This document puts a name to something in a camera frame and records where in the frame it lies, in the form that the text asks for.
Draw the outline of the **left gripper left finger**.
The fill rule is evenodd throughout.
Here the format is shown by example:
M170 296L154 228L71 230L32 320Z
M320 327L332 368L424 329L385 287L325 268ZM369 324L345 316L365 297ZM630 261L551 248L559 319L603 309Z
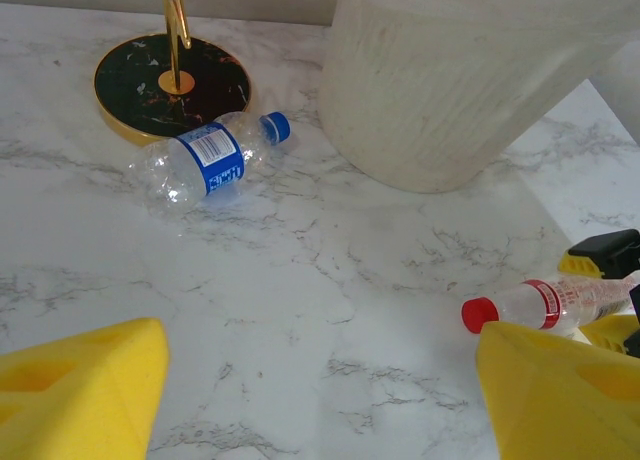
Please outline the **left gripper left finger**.
M169 362L156 318L2 355L2 458L145 458Z

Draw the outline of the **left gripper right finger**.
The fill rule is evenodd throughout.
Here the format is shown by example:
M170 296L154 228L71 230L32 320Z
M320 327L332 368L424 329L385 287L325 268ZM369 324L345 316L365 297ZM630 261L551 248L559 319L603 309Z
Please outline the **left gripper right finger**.
M638 458L638 359L490 322L476 369L501 458Z

